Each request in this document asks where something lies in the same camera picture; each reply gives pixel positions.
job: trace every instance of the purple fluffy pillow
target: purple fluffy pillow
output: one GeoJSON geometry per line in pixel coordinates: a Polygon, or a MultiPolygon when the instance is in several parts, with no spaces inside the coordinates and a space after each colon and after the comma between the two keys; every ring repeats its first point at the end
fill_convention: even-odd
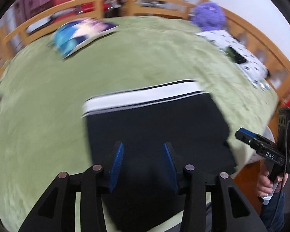
{"type": "Polygon", "coordinates": [[[191,22],[205,32],[222,29],[226,19],[219,5],[214,2],[205,2],[194,8],[194,16],[191,22]]]}

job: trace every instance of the denim sleeve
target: denim sleeve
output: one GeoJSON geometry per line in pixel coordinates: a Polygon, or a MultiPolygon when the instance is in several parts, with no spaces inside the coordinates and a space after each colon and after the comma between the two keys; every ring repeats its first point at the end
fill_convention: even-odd
{"type": "Polygon", "coordinates": [[[269,204],[267,206],[262,205],[262,208],[261,208],[260,218],[263,221],[268,232],[279,232],[280,230],[282,230],[282,228],[285,225],[285,220],[284,220],[285,193],[284,192],[281,193],[281,198],[279,200],[277,212],[275,214],[273,224],[271,225],[271,221],[275,213],[275,208],[276,208],[278,197],[279,197],[279,193],[273,194],[269,204]]]}

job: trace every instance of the bed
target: bed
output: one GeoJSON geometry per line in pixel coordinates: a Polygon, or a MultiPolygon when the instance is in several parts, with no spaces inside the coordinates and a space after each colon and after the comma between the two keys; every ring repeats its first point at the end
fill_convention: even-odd
{"type": "MultiPolygon", "coordinates": [[[[49,33],[71,19],[102,18],[102,1],[63,3],[34,16],[8,35],[0,28],[0,216],[9,231],[19,229],[59,172],[79,173],[91,165],[81,119],[87,98],[196,79],[212,94],[230,127],[228,141],[240,171],[253,151],[235,139],[235,131],[244,126],[262,133],[277,103],[290,90],[290,61],[262,32],[225,9],[229,32],[235,37],[244,34],[251,52],[264,51],[271,73],[288,73],[278,88],[265,91],[253,87],[218,48],[195,36],[200,29],[183,20],[189,18],[195,5],[182,0],[158,0],[178,4],[182,10],[140,7],[135,0],[125,0],[126,17],[106,19],[120,26],[118,32],[65,60],[48,47],[49,33]],[[95,11],[53,23],[31,35],[26,33],[27,27],[41,18],[89,2],[95,3],[95,11]],[[135,16],[146,14],[154,16],[135,16]],[[16,35],[25,47],[14,56],[9,41],[16,35]]],[[[181,215],[152,231],[171,228],[180,222],[181,215]]],[[[107,211],[105,219],[107,230],[117,231],[107,211]]],[[[77,212],[76,224],[79,231],[77,212]]]]}

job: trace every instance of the mattress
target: mattress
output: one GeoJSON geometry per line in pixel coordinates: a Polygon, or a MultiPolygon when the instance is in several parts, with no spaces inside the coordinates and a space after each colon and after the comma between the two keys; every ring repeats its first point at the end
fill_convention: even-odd
{"type": "MultiPolygon", "coordinates": [[[[11,232],[59,172],[80,173],[91,165],[81,118],[89,97],[195,79],[229,125],[238,170],[253,150],[235,139],[235,131],[263,133],[276,108],[275,91],[255,88],[218,48],[195,36],[200,29],[189,21],[152,16],[108,21],[120,26],[118,32],[65,60],[48,47],[47,35],[10,61],[0,83],[0,216],[11,232]]],[[[107,210],[104,215],[107,230],[116,231],[107,210]]],[[[153,230],[165,231],[180,220],[179,213],[153,230]]]]}

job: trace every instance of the wooden floor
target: wooden floor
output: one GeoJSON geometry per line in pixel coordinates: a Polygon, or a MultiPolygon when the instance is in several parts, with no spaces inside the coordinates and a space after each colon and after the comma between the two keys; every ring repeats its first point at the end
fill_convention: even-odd
{"type": "MultiPolygon", "coordinates": [[[[279,113],[276,110],[273,118],[271,119],[268,127],[271,129],[273,136],[276,140],[278,134],[278,117],[279,113]]],[[[257,185],[257,176],[259,173],[260,162],[246,165],[240,173],[236,176],[234,181],[239,186],[241,191],[248,198],[250,203],[253,205],[254,209],[260,214],[261,203],[255,193],[255,188],[257,185]]]]}

